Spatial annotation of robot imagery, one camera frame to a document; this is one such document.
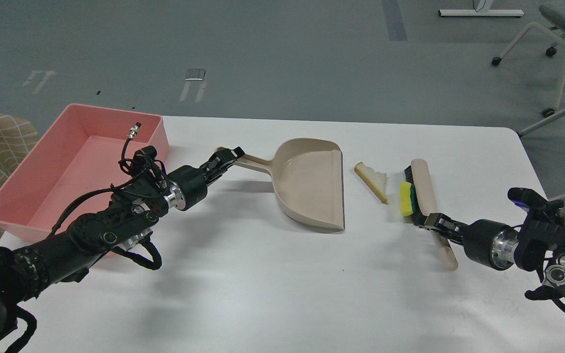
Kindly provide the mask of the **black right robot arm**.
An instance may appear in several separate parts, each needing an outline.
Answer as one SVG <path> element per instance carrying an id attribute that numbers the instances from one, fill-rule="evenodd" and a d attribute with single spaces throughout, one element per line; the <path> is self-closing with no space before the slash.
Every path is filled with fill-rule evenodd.
<path id="1" fill-rule="evenodd" d="M 493 270 L 517 266 L 536 272 L 540 286 L 526 291 L 525 297 L 551 300 L 565 313 L 564 203 L 547 201 L 529 188 L 511 188 L 507 197 L 526 213 L 518 226 L 485 219 L 464 224 L 439 212 L 423 215 L 420 206 L 415 206 L 413 223 L 462 246 L 470 260 Z"/>

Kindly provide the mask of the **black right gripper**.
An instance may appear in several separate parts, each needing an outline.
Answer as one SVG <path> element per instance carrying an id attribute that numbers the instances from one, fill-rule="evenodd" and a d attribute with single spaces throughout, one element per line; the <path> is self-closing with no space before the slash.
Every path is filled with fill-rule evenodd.
<path id="1" fill-rule="evenodd" d="M 460 223 L 442 213 L 412 215 L 413 224 L 438 234 L 463 247 L 466 256 L 475 263 L 497 271 L 504 271 L 516 263 L 514 252 L 518 245 L 515 228 L 491 220 L 472 224 Z"/>

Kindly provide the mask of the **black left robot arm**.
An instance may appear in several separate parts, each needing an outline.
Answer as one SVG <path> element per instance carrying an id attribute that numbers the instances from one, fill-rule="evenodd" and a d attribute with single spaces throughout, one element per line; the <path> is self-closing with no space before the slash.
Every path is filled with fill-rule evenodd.
<path id="1" fill-rule="evenodd" d="M 130 129 L 121 151 L 119 166 L 128 181 L 74 199 L 38 243 L 0 247 L 0 341 L 18 328 L 18 320 L 26 324 L 8 353 L 22 350 L 37 329 L 36 318 L 19 304 L 50 285 L 80 282 L 111 252 L 159 270 L 163 259 L 151 241 L 152 227 L 171 208 L 186 211 L 206 198 L 208 187 L 245 154 L 240 147 L 220 148 L 198 168 L 184 165 L 169 173 L 152 146 L 126 157 L 140 126 Z"/>

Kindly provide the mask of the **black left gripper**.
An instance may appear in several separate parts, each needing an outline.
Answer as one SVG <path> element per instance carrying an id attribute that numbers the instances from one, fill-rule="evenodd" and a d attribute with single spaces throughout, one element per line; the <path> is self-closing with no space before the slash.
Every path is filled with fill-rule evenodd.
<path id="1" fill-rule="evenodd" d="M 184 165 L 167 174 L 168 192 L 164 195 L 169 207 L 186 211 L 207 196 L 207 188 L 229 167 L 245 155 L 241 147 L 219 147 L 201 167 Z"/>

